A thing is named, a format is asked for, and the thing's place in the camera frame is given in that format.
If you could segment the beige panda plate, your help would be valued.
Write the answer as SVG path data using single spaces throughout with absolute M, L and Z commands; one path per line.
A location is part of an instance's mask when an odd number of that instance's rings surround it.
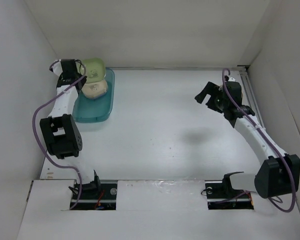
M 108 84 L 105 79 L 91 83 L 86 82 L 81 90 L 86 98 L 94 100 L 107 93 Z

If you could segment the green panda plate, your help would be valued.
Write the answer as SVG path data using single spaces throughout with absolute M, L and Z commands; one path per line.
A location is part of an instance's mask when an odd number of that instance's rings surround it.
M 101 82 L 106 76 L 106 66 L 101 58 L 88 58 L 81 61 L 86 68 L 86 83 Z

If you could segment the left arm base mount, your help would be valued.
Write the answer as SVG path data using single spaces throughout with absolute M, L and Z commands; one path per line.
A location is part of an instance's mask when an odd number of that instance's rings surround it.
M 82 185 L 82 192 L 78 198 L 79 184 L 68 187 L 72 192 L 70 210 L 78 211 L 115 211 L 117 206 L 118 181 L 100 180 L 96 172 L 90 183 Z

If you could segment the teal transparent plastic bin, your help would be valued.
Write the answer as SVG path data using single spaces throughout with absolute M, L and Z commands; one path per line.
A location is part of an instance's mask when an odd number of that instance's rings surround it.
M 89 99 L 82 92 L 78 95 L 72 113 L 77 123 L 99 123 L 109 118 L 113 109 L 115 73 L 108 67 L 105 70 L 108 90 L 104 95 L 96 99 Z

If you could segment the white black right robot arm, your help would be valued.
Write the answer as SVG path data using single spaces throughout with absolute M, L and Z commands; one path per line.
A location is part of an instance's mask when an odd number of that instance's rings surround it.
M 261 126 L 255 112 L 242 104 L 242 87 L 233 78 L 223 85 L 208 82 L 195 97 L 202 104 L 223 114 L 230 125 L 249 144 L 261 167 L 253 177 L 254 190 L 264 199 L 296 194 L 300 180 L 300 158 L 279 147 Z

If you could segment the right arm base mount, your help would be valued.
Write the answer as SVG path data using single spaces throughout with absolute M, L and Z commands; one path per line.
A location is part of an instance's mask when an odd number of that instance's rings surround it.
M 206 197 L 208 210 L 254 210 L 251 193 L 233 189 L 221 180 L 205 181 L 201 195 Z

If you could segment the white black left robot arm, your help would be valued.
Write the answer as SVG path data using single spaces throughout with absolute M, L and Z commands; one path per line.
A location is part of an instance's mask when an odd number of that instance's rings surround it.
M 93 180 L 85 183 L 78 166 L 73 163 L 61 165 L 52 159 L 77 158 L 83 149 L 83 140 L 73 118 L 73 109 L 87 81 L 86 66 L 79 59 L 59 59 L 50 65 L 49 70 L 58 75 L 58 80 L 56 96 L 39 107 L 41 110 L 53 103 L 49 115 L 39 121 L 46 146 L 46 158 L 57 168 L 72 169 L 77 173 L 78 182 L 70 187 L 74 196 L 78 199 L 84 195 L 97 198 L 103 190 L 96 172 L 93 173 Z

